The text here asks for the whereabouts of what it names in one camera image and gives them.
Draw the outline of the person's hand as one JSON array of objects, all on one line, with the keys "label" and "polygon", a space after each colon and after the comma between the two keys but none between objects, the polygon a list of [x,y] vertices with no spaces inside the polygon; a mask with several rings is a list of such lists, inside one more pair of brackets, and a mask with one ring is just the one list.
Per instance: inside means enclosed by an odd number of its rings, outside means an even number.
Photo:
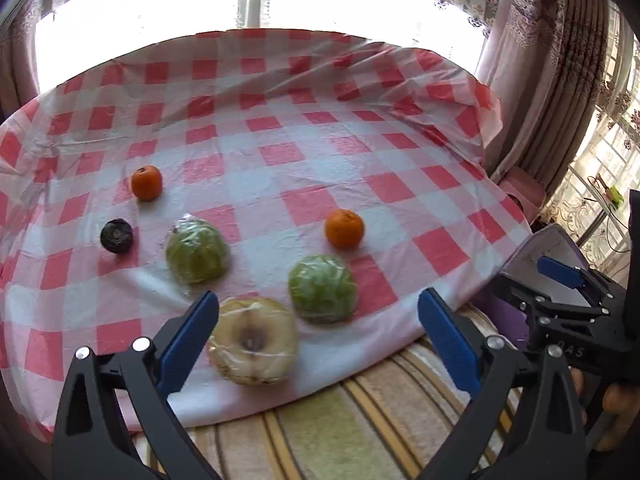
[{"label": "person's hand", "polygon": [[602,399],[604,414],[611,421],[600,437],[587,444],[588,450],[608,452],[618,448],[627,437],[639,413],[639,388],[612,384],[608,386]]}]

